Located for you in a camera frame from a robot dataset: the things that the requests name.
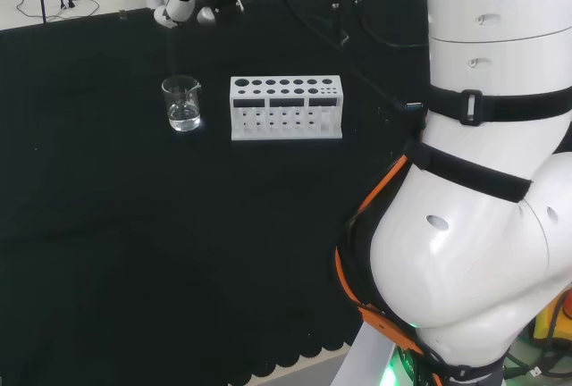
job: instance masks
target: glass beaker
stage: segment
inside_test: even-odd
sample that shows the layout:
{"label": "glass beaker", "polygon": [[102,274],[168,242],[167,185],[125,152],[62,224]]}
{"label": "glass beaker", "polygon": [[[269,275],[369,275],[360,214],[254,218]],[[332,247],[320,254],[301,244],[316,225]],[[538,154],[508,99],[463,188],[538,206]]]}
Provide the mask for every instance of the glass beaker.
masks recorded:
{"label": "glass beaker", "polygon": [[163,96],[171,127],[177,131],[191,131],[200,124],[198,95],[200,84],[194,78],[175,75],[163,81]]}

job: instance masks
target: yellow object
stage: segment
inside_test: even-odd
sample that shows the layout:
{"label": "yellow object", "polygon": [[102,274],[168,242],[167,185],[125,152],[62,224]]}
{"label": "yellow object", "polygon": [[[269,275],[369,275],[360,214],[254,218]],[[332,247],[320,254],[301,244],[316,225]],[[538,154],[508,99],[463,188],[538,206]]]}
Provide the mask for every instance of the yellow object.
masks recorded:
{"label": "yellow object", "polygon": [[[536,325],[534,327],[534,338],[537,340],[543,340],[548,337],[548,330],[551,328],[552,314],[554,313],[554,308],[562,294],[558,295],[552,302],[544,308],[539,315],[536,316]],[[562,310],[558,315],[558,321],[556,322],[556,329],[554,330],[555,339],[565,339],[572,341],[572,320],[568,319]]]}

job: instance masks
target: water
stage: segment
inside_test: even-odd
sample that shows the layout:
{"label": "water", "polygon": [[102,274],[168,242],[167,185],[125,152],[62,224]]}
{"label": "water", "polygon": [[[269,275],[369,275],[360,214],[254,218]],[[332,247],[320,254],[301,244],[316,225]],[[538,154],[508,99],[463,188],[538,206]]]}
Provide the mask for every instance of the water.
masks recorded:
{"label": "water", "polygon": [[167,114],[171,127],[177,131],[191,131],[200,124],[198,106],[189,102],[171,105]]}

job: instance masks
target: orange strap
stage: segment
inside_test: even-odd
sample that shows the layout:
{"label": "orange strap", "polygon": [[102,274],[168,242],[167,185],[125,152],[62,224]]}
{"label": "orange strap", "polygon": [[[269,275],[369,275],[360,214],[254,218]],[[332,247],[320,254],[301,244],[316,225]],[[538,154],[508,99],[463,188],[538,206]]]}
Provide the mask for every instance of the orange strap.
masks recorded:
{"label": "orange strap", "polygon": [[[364,202],[358,209],[358,212],[361,213],[363,210],[369,206],[369,204],[374,200],[375,197],[381,192],[381,190],[393,179],[397,173],[403,168],[403,166],[407,163],[408,159],[403,155],[391,168],[391,170],[383,177],[383,179],[375,186],[374,190],[366,197]],[[354,302],[363,305],[356,295],[351,291],[348,285],[348,281],[346,281],[346,276],[343,273],[343,269],[341,267],[341,258],[340,254],[338,253],[338,249],[336,248],[336,271],[338,272],[338,277],[340,278],[341,286],[343,290],[348,294],[348,297],[352,299]],[[419,355],[423,355],[423,350],[410,338],[408,337],[399,326],[395,323],[390,321],[383,315],[377,314],[378,311],[374,306],[371,304],[367,305],[366,307],[374,310],[367,310],[366,308],[359,307],[358,310],[361,313],[361,316],[364,322],[369,323],[373,326],[377,331],[379,331],[382,335],[387,337],[389,340],[393,341],[397,346],[404,350],[412,350]],[[442,386],[441,378],[437,374],[433,374],[433,379],[435,380],[435,384],[437,386]]]}
{"label": "orange strap", "polygon": [[[338,277],[340,278],[341,286],[343,290],[348,294],[348,297],[355,301],[356,303],[362,305],[359,300],[356,298],[355,294],[349,288],[348,282],[346,281],[346,276],[343,273],[341,268],[341,259],[340,254],[338,253],[338,249],[336,248],[336,271],[338,272]],[[371,308],[372,310],[376,310],[374,306],[368,304],[367,307]],[[390,321],[383,315],[379,315],[371,310],[367,310],[365,308],[359,307],[359,312],[361,313],[362,319],[365,323],[373,326],[377,331],[379,331],[382,335],[393,341],[397,346],[402,348],[403,350],[412,350],[419,355],[423,355],[423,350],[412,340],[410,339],[405,333],[401,330],[399,326],[395,323]],[[433,379],[435,380],[435,384],[437,386],[443,386],[441,378],[437,374],[433,374]]]}

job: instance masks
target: table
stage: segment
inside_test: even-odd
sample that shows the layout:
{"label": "table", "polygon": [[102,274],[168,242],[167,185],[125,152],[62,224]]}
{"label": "table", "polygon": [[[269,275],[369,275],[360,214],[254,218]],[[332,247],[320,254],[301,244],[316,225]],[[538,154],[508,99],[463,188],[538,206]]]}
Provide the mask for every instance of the table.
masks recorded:
{"label": "table", "polygon": [[[387,37],[425,35],[424,0],[365,2]],[[342,58],[280,0],[245,6],[217,29],[169,31],[139,10],[0,32],[5,384],[242,385],[351,344],[360,320],[332,249],[405,131],[349,63],[413,100],[427,52],[348,21]],[[173,71],[203,85],[190,134],[165,116]],[[343,139],[232,143],[230,77],[265,74],[340,74]]]}

